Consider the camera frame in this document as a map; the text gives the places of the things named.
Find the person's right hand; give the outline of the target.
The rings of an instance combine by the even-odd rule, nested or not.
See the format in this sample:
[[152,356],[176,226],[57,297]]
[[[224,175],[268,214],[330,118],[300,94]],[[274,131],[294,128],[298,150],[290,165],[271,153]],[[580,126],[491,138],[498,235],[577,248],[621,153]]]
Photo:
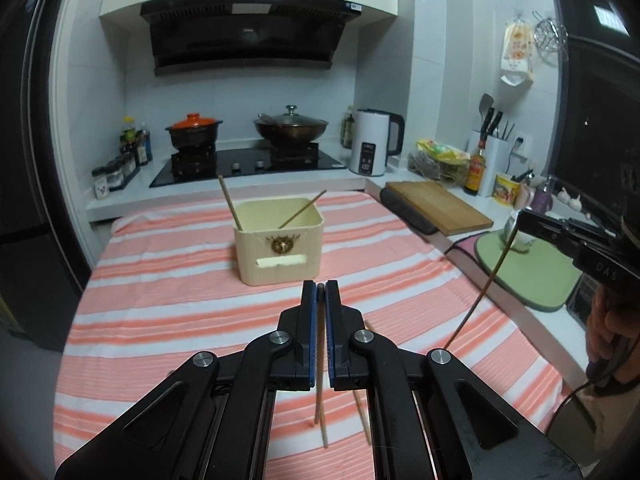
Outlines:
[[[630,344],[639,341],[639,308],[604,285],[599,285],[592,297],[587,320],[586,349],[590,363],[612,359],[616,336],[628,338]],[[608,380],[602,396],[626,393],[639,385],[639,345]]]

